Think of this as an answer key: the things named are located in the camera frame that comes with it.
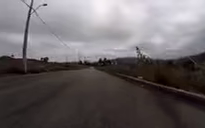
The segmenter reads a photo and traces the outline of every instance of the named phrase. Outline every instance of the power line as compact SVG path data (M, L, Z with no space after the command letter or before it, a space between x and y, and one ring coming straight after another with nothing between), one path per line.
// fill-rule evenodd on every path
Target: power line
M30 5L27 4L27 3L25 2L25 0L21 0L21 2L23 2L27 7L30 8ZM41 18L41 16L40 16L39 13L37 12L37 10L34 9L34 8L32 8L32 9L33 9L33 12L32 12L32 13L34 13L34 14L37 16L37 18L47 27L48 31L49 31L63 46L66 46L66 47L68 47L69 49L74 50L75 52L78 51L78 53L77 53L77 54L78 54L78 55L77 55L78 58L79 58L79 55L84 56L78 49L71 48L68 44L66 44L66 43L53 31L53 29L46 23L46 21Z
M27 7L30 8L30 5L28 5L24 0L21 0ZM72 49L70 46L68 46L64 41L52 30L52 28L40 17L38 12L33 9L33 13L37 16L37 18L47 27L48 31L55 37L57 40L64 46L68 47L69 49Z

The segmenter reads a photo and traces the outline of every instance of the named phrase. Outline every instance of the curb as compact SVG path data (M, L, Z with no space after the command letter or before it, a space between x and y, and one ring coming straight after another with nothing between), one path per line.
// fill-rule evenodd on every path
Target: curb
M163 91L166 91L166 92L170 92L170 93L173 93L177 96L181 96L183 98L190 99L192 101L200 102L200 103L205 104L205 95L202 95L202 94L197 94L197 93L188 92L188 91L185 91L185 90L182 90L182 89L176 89L176 88L173 88L173 87L168 87L168 86L165 86L165 85L149 82L149 81L146 81L146 80L138 79L136 77L132 77L132 76L124 75L124 74L117 73L116 75L119 76L119 77L122 77L124 79L128 79L128 80L131 80L131 81L143 84L143 85L148 85L149 87L152 87L152 88L155 88L155 89L158 89L158 90L163 90Z

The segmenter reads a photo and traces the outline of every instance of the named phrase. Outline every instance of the sky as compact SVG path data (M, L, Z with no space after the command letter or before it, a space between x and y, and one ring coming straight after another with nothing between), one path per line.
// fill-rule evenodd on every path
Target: sky
M205 51L205 0L35 0L34 6L42 3L48 6L38 13L49 27L32 15L29 58L136 56L136 46L162 59ZM21 0L0 0L0 56L22 56L27 11Z

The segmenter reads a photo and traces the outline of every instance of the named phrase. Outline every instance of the roadside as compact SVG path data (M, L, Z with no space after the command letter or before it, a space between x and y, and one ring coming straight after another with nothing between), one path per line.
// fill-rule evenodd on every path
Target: roadside
M62 71L62 70L78 70L87 68L85 65L78 63L58 63L45 62L35 59L28 59L28 74L38 74L42 72ZM11 75L22 75L23 64L22 59L11 57L0 57L0 77Z
M205 95L205 75L197 75L196 73L198 71L192 72L178 67L154 65L111 65L97 67L97 69L111 74L120 73L133 76L135 78L162 84L167 87Z

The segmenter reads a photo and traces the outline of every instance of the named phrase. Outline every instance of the tree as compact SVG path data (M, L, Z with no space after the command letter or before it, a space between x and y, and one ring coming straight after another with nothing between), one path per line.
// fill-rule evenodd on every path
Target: tree
M41 61L43 61L43 62L45 62L45 63L48 63L49 58L48 58L48 57L42 57L42 58L41 58Z

